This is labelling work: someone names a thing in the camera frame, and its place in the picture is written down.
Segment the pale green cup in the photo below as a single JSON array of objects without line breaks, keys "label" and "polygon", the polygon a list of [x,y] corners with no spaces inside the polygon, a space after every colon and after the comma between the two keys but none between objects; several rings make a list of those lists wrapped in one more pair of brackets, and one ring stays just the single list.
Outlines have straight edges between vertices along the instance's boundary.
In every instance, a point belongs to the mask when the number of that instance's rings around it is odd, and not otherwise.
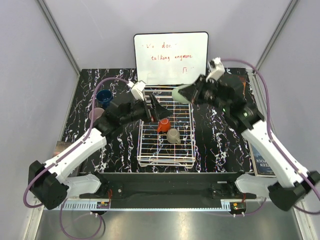
[{"label": "pale green cup", "polygon": [[194,87],[191,84],[179,85],[172,90],[172,99],[181,104],[192,104],[193,89]]}]

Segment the orange cup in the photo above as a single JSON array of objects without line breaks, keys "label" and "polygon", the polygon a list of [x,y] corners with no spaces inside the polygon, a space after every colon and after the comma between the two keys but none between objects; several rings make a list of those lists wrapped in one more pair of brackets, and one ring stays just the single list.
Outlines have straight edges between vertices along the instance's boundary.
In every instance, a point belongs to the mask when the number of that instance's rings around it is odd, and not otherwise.
[{"label": "orange cup", "polygon": [[167,133],[171,129],[171,122],[168,118],[163,118],[158,122],[157,132]]}]

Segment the dark blue mug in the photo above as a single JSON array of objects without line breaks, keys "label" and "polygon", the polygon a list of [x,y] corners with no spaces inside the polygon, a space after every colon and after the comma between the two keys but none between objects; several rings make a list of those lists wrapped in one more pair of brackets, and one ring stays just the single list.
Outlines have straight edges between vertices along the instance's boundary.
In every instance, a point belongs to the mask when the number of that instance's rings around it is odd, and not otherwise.
[{"label": "dark blue mug", "polygon": [[113,94],[111,91],[103,89],[96,94],[96,99],[100,103],[101,107],[106,109],[113,100]]}]

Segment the mauve purple mug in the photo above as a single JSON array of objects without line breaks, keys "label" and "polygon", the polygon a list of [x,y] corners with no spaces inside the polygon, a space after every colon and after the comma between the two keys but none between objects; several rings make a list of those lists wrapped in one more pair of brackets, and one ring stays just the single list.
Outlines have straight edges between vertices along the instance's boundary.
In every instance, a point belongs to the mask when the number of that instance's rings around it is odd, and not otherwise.
[{"label": "mauve purple mug", "polygon": [[89,120],[94,123],[96,119],[102,116],[104,113],[104,109],[101,107],[95,107],[93,110],[91,110],[88,114]]}]

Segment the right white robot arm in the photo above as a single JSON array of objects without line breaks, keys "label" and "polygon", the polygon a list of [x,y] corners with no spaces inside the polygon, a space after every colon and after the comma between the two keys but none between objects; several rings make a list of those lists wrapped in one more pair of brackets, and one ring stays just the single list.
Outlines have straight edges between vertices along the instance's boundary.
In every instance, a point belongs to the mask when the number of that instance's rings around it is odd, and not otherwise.
[{"label": "right white robot arm", "polygon": [[172,97],[179,103],[207,104],[221,110],[228,125],[260,153],[275,174],[276,179],[271,180],[242,173],[227,185],[230,197],[254,194],[270,198],[280,210],[288,211],[320,182],[319,172],[301,165],[268,130],[258,108],[245,100],[239,76],[224,74],[214,80],[200,75],[194,83],[173,90]]}]

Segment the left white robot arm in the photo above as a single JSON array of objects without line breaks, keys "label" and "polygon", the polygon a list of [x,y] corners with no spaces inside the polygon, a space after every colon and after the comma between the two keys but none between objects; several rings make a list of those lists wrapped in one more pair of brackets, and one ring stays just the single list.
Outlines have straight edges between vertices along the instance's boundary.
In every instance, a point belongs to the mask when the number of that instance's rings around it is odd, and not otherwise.
[{"label": "left white robot arm", "polygon": [[98,172],[70,177],[71,172],[93,153],[118,136],[125,125],[143,121],[154,123],[173,115],[151,94],[150,105],[142,100],[107,107],[91,129],[55,157],[29,166],[28,187],[48,210],[55,209],[67,198],[92,195],[104,198],[108,195],[109,181]]}]

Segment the beige mug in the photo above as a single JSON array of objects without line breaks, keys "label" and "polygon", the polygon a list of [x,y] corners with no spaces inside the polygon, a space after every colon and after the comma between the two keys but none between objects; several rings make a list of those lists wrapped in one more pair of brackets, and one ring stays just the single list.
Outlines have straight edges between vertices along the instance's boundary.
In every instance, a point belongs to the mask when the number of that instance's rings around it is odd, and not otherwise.
[{"label": "beige mug", "polygon": [[171,144],[181,143],[180,132],[175,128],[171,128],[167,131],[166,138],[167,138],[167,141]]}]

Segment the white whiteboard with red writing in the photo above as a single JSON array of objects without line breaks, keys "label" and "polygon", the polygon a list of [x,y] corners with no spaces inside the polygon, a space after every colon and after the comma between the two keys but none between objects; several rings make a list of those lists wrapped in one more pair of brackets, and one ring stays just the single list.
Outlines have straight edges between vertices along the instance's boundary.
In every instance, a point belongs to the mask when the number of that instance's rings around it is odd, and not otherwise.
[{"label": "white whiteboard with red writing", "polygon": [[205,31],[141,33],[133,42],[137,79],[148,86],[191,84],[207,71]]}]

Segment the dark book with lit windows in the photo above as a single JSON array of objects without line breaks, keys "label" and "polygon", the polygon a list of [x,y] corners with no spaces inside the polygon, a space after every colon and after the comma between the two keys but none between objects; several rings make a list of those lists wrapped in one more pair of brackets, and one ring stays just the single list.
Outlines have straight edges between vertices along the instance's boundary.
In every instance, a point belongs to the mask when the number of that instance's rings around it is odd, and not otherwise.
[{"label": "dark book with lit windows", "polygon": [[246,91],[246,84],[247,84],[247,77],[243,75],[236,75],[236,80],[235,80],[235,89],[236,91],[240,94],[242,93],[243,96],[245,96],[245,91]]}]

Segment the A Tale of Two Cities book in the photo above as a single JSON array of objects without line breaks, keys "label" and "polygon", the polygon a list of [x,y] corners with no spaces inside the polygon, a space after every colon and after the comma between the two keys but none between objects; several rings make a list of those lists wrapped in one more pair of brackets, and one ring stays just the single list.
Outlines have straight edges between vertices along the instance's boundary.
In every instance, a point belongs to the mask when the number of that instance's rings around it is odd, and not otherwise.
[{"label": "A Tale of Two Cities book", "polygon": [[[56,157],[71,145],[72,145],[72,142],[57,141],[52,156]],[[77,166],[74,170],[71,171],[71,173],[69,174],[69,177],[70,178],[77,177],[79,175],[79,172],[80,172],[80,166]]]}]

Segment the blue Nineteen Eighty-Four book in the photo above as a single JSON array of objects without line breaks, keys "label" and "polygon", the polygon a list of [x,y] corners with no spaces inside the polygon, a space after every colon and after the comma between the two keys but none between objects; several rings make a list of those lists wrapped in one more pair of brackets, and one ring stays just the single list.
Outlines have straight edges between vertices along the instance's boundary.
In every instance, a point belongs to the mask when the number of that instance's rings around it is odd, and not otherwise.
[{"label": "blue Nineteen Eighty-Four book", "polygon": [[254,174],[257,177],[270,177],[274,178],[276,175],[267,163],[267,161],[262,157],[258,150],[250,143],[249,144],[250,155],[253,163]]}]

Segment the left small circuit board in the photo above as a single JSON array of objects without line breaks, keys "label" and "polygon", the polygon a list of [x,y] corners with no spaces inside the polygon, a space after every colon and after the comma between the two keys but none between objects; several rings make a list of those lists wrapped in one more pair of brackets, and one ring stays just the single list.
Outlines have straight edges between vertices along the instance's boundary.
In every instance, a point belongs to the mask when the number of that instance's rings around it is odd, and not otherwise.
[{"label": "left small circuit board", "polygon": [[109,209],[110,208],[110,202],[109,201],[98,201],[97,202],[97,208],[99,208],[99,209]]}]

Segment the small circuit board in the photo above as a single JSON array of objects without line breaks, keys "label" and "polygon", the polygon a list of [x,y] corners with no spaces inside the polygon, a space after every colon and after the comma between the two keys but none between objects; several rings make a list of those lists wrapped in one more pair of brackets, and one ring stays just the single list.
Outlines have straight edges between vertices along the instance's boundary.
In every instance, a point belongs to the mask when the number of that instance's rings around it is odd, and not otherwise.
[{"label": "small circuit board", "polygon": [[99,209],[109,209],[110,208],[110,202],[109,201],[98,201],[97,202],[97,208],[99,208]]},{"label": "small circuit board", "polygon": [[240,210],[244,209],[246,207],[246,204],[244,202],[235,202],[232,204],[232,207],[234,210]]}]

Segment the right small circuit board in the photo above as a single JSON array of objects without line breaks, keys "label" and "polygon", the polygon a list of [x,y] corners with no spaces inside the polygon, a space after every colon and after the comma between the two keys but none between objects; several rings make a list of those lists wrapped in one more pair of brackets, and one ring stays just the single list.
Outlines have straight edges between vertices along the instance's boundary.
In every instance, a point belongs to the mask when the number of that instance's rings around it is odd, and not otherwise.
[{"label": "right small circuit board", "polygon": [[235,202],[232,204],[232,207],[234,210],[240,210],[244,209],[246,207],[246,204],[244,202]]}]

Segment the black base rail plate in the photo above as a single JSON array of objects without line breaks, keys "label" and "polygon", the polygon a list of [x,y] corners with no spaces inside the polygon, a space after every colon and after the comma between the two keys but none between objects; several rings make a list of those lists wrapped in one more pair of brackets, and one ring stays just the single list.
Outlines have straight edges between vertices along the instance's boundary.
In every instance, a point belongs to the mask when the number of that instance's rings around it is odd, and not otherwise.
[{"label": "black base rail plate", "polygon": [[212,209],[221,207],[215,184],[234,183],[240,173],[102,173],[111,209]]}]

